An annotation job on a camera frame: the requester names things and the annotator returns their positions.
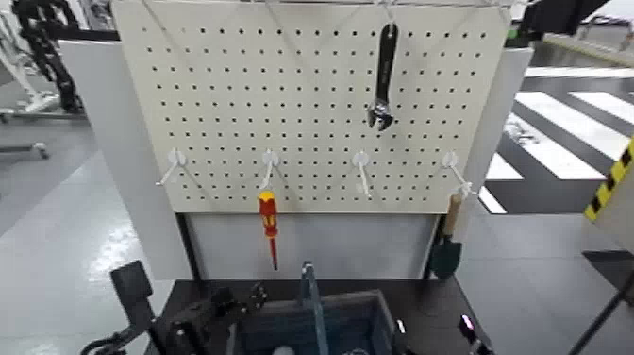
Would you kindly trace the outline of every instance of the wooden handle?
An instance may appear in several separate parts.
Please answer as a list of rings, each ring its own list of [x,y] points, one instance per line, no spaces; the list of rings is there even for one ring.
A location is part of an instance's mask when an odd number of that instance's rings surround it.
[[[444,227],[442,227],[443,235],[454,234],[454,228],[456,227],[456,221],[458,220],[458,211],[460,210],[460,204],[462,203],[462,195],[452,194],[449,198],[449,211],[444,219]]]

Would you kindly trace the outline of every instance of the black pole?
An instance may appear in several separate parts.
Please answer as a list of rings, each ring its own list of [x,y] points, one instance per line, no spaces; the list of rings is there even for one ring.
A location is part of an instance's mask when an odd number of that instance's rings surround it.
[[[581,335],[581,338],[579,338],[579,340],[576,342],[573,349],[570,350],[570,353],[569,353],[570,355],[577,355],[586,347],[588,342],[591,341],[593,336],[601,329],[603,324],[612,315],[614,310],[616,310],[616,307],[619,306],[619,303],[622,300],[625,300],[625,296],[627,292],[629,291],[629,289],[632,288],[633,285],[634,285],[634,270],[632,270],[631,274],[629,274],[629,276],[627,277],[626,283],[624,283],[624,285],[621,286],[621,289],[619,289],[619,292],[617,292],[616,295],[614,295],[614,297],[609,301],[606,308],[604,308],[603,311],[601,311],[601,313],[596,317],[596,319],[594,319],[592,324],[590,324],[586,332],[584,332],[583,335]]]
[[[203,278],[200,276],[200,266],[198,264],[198,260],[196,259],[196,252],[193,249],[192,235],[190,234],[190,226],[187,223],[187,215],[185,215],[185,213],[177,212],[176,222],[178,223],[180,237],[183,240],[183,246],[185,246],[187,261],[190,264],[190,270],[192,270],[193,281],[202,290]]]

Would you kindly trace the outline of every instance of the white hook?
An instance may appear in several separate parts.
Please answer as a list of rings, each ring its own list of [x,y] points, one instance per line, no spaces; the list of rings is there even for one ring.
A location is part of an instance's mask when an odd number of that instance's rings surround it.
[[[273,150],[266,149],[266,152],[262,153],[262,162],[265,163],[267,167],[266,167],[266,175],[264,176],[262,183],[259,185],[259,188],[261,190],[264,190],[269,186],[273,167],[279,164],[279,156]]]
[[[459,189],[462,191],[462,199],[466,199],[469,194],[476,194],[475,191],[471,189],[473,183],[464,179],[460,171],[456,168],[456,164],[458,164],[458,154],[453,150],[447,152],[444,157],[442,157],[442,167],[444,169],[451,169],[454,172],[454,175],[460,182]]]
[[[396,20],[394,20],[394,14],[392,13],[392,9],[390,8],[392,5],[396,3],[396,0],[376,0],[375,5],[383,6],[385,11],[388,13],[388,18],[390,22],[395,24]]]
[[[361,185],[357,184],[357,189],[360,193],[364,193],[368,197],[372,197],[370,195],[370,188],[368,187],[368,178],[365,176],[364,166],[370,162],[370,156],[368,153],[364,151],[359,151],[352,157],[352,163],[359,168],[359,172],[361,174]]]
[[[177,167],[183,167],[185,166],[185,164],[187,164],[187,157],[185,157],[185,154],[183,154],[177,148],[172,148],[172,150],[170,150],[170,152],[167,153],[167,160],[170,161],[172,166],[170,166],[170,168],[167,169],[165,174],[163,174],[163,178],[160,181],[155,182],[155,185],[157,186],[165,185],[165,182],[167,182],[167,179],[170,178],[170,176],[172,175],[172,173]]]

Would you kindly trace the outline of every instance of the yellow black warning stripe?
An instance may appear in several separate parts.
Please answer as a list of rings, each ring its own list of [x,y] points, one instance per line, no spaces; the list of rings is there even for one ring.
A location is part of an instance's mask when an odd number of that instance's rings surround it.
[[[634,163],[634,139],[629,142],[626,151],[617,160],[609,171],[608,179],[599,186],[594,194],[590,205],[586,208],[585,214],[588,219],[595,221],[601,210],[606,206],[609,199],[614,194],[616,186],[623,180],[627,171]]]

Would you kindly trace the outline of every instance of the wrench handle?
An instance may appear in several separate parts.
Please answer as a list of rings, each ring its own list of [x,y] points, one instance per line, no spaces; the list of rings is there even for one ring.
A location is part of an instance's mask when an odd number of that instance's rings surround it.
[[[392,67],[394,64],[394,54],[396,53],[396,40],[398,39],[398,26],[390,23],[383,26],[381,30],[381,40],[378,48],[378,65],[376,68],[376,99],[389,103],[388,92],[390,90],[390,79],[392,78]]]

